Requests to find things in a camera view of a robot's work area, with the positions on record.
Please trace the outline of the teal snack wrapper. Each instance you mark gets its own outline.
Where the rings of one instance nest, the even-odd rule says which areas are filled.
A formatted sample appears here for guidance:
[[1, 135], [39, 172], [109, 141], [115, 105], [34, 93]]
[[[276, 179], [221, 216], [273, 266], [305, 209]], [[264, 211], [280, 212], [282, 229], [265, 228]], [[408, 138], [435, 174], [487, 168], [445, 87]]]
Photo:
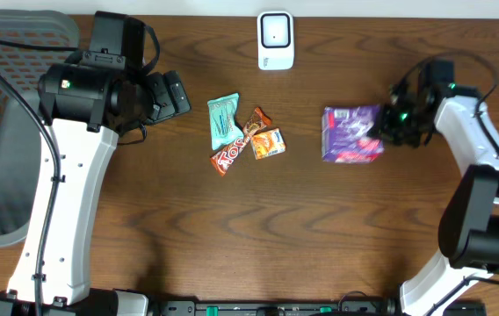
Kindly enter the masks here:
[[235, 122], [238, 102], [238, 93], [207, 102], [212, 150], [218, 150], [243, 136], [242, 130]]

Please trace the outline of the red purple snack packet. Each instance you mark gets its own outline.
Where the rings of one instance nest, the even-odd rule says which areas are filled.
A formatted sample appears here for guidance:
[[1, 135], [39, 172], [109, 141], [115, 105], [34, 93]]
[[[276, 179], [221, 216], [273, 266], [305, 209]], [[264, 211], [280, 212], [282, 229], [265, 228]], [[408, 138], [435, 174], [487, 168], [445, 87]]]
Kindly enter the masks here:
[[383, 142], [368, 136], [379, 111], [378, 105], [325, 107], [322, 114], [322, 160], [369, 163], [383, 154]]

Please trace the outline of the red Top chocolate bar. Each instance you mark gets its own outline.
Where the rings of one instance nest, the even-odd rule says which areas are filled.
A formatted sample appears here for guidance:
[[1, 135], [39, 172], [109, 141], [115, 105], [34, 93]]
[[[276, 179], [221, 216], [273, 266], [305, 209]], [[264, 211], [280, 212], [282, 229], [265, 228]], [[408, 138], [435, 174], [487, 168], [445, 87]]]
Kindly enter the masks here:
[[229, 167], [248, 145], [250, 139], [257, 133], [271, 125], [271, 119], [257, 107], [249, 120], [244, 125], [243, 136], [235, 139], [232, 143], [219, 150], [210, 157], [210, 162], [221, 176], [225, 176]]

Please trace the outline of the small orange juice box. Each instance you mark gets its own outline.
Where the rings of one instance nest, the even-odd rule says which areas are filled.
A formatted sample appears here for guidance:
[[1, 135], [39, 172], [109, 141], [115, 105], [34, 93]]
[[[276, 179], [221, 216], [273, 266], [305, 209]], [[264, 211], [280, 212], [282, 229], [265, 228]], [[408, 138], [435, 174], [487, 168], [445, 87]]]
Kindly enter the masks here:
[[286, 151], [286, 144], [278, 128], [254, 135], [251, 146], [257, 160]]

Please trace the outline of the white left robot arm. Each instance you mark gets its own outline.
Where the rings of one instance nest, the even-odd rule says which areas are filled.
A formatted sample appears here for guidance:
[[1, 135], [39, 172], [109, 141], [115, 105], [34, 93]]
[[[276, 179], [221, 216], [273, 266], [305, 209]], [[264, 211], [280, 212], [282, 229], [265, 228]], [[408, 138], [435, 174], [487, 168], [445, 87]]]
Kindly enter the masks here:
[[0, 315], [150, 315], [145, 294], [92, 288], [90, 243], [119, 137], [190, 110], [179, 74], [55, 64], [40, 78], [39, 96], [40, 172]]

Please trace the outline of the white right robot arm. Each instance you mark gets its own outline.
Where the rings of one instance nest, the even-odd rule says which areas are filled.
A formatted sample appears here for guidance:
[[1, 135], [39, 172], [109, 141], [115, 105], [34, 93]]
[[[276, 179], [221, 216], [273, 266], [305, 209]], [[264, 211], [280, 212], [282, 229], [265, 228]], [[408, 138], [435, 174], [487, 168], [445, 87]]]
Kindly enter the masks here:
[[438, 251], [399, 289], [402, 315], [442, 315], [477, 283], [499, 285], [499, 133], [486, 97], [451, 81], [425, 83], [417, 93], [401, 82], [390, 92], [373, 134], [417, 147], [441, 134], [461, 179], [438, 226]]

